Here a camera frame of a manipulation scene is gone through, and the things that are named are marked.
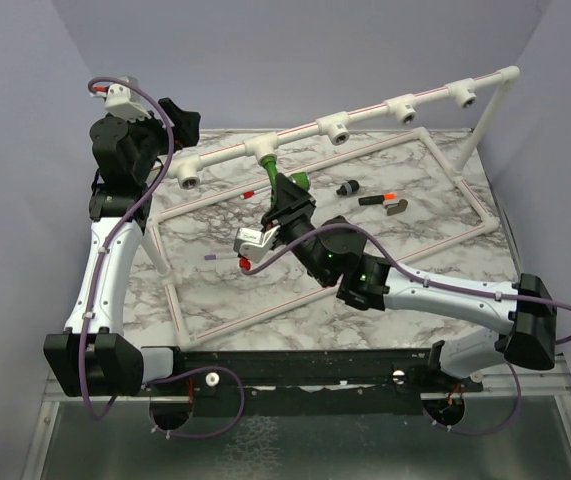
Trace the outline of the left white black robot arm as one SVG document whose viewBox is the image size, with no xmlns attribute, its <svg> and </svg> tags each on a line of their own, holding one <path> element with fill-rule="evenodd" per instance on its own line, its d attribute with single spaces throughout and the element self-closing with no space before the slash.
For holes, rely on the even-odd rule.
<svg viewBox="0 0 571 480">
<path fill-rule="evenodd" d="M 91 246 L 76 304 L 59 334 L 47 335 L 44 355 L 69 397 L 134 396 L 152 382 L 171 395 L 185 385 L 186 371 L 170 347 L 141 347 L 123 333 L 123 311 L 136 251 L 144 247 L 162 273 L 169 268 L 146 237 L 152 167 L 173 145 L 199 141 L 200 115 L 159 101 L 173 126 L 155 116 L 127 121 L 113 114 L 95 122 L 89 135 L 98 165 L 89 202 Z"/>
</svg>

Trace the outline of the green plastic water faucet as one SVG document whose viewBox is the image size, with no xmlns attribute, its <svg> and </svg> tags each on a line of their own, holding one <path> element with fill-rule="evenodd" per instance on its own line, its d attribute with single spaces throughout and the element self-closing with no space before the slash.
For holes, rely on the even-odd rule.
<svg viewBox="0 0 571 480">
<path fill-rule="evenodd" d="M 259 160 L 258 164 L 266 171 L 270 186 L 275 191 L 278 174 L 277 157 L 275 155 L 267 155 Z M 310 188 L 310 181 L 305 172 L 295 172 L 289 176 L 289 180 L 306 191 Z"/>
</svg>

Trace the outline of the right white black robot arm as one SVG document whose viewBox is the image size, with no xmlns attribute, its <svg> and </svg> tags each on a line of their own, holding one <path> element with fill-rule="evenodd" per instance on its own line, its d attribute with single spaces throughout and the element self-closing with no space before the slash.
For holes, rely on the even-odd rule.
<svg viewBox="0 0 571 480">
<path fill-rule="evenodd" d="M 293 253 L 321 287 L 333 287 L 360 311 L 412 310 L 468 321 L 479 331 L 438 341 L 424 367 L 426 383 L 446 391 L 459 379 L 502 362 L 537 371 L 555 365 L 557 309 L 543 281 L 484 283 L 412 270 L 382 254 L 368 254 L 365 231 L 337 216 L 321 228 L 311 222 L 315 201 L 283 174 L 271 182 L 271 208 L 262 217 L 275 243 Z"/>
</svg>

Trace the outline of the white PVC pipe rack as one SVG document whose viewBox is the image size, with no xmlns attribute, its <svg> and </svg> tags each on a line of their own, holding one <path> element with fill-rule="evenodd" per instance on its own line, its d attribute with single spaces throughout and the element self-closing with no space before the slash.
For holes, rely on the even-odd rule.
<svg viewBox="0 0 571 480">
<path fill-rule="evenodd" d="M 336 112 L 318 118 L 311 123 L 290 128 L 288 130 L 262 133 L 261 135 L 244 140 L 242 143 L 222 147 L 218 150 L 208 151 L 206 153 L 192 153 L 178 159 L 177 165 L 169 168 L 168 176 L 169 178 L 177 179 L 181 188 L 186 190 L 193 189 L 200 184 L 199 173 L 205 168 L 244 157 L 255 157 L 259 166 L 262 167 L 261 162 L 265 160 L 265 158 L 272 157 L 273 160 L 277 156 L 277 149 L 279 147 L 314 136 L 327 136 L 332 145 L 340 146 L 345 144 L 350 138 L 348 127 L 353 126 L 353 124 L 356 124 L 357 122 L 383 116 L 391 116 L 395 117 L 399 123 L 409 125 L 415 119 L 417 105 L 451 98 L 459 107 L 468 108 L 477 99 L 475 94 L 476 90 L 496 86 L 496 90 L 481 115 L 474 132 L 464 145 L 459 158 L 453 163 L 450 163 L 446 159 L 443 152 L 433 141 L 427 129 L 424 127 L 416 127 L 399 135 L 386 138 L 367 146 L 356 148 L 345 153 L 340 153 L 323 160 L 314 161 L 301 166 L 300 169 L 287 171 L 288 175 L 298 173 L 298 171 L 311 173 L 323 168 L 332 167 L 346 161 L 357 159 L 363 155 L 369 155 L 384 149 L 395 147 L 406 142 L 422 142 L 443 169 L 451 184 L 460 191 L 464 198 L 467 199 L 470 207 L 480 218 L 480 223 L 474 228 L 459 235 L 446 238 L 438 243 L 429 245 L 422 250 L 412 252 L 408 256 L 403 257 L 401 261 L 426 258 L 449 247 L 458 245 L 463 241 L 473 239 L 483 234 L 491 234 L 498 230 L 498 218 L 492 215 L 490 211 L 485 208 L 480 198 L 476 196 L 469 184 L 464 180 L 462 172 L 464 166 L 471 158 L 473 150 L 477 147 L 480 139 L 501 105 L 506 93 L 509 91 L 509 88 L 519 75 L 520 71 L 518 67 L 509 66 L 488 75 L 458 80 L 425 92 L 401 95 L 384 100 L 382 103 L 351 112 Z M 209 197 L 188 202 L 183 205 L 173 206 L 153 215 L 150 220 L 153 244 L 158 250 L 160 250 L 161 256 L 166 261 L 166 264 L 169 264 L 165 254 L 161 232 L 159 230 L 162 222 L 190 213 L 199 208 L 230 200 L 241 193 L 252 189 L 257 190 L 258 187 L 262 188 L 268 184 L 268 179 L 247 183 L 245 185 L 241 184 L 221 193 L 213 194 Z M 181 302 L 179 301 L 179 294 L 176 287 L 176 280 L 174 280 L 174 284 L 171 285 L 173 286 L 165 286 L 164 288 L 169 302 L 170 313 L 177 329 L 178 346 L 185 349 L 196 347 L 204 343 L 206 340 L 214 340 L 222 337 L 223 335 L 232 334 L 233 332 L 248 328 L 277 315 L 287 313 L 295 308 L 306 306 L 311 302 L 333 295 L 337 291 L 337 287 L 317 290 L 313 293 L 309 293 L 277 305 L 271 309 L 263 310 L 255 315 L 226 323 L 220 328 L 209 330 L 204 332 L 202 335 L 195 335 L 189 332 L 188 324 L 183 317 Z"/>
</svg>

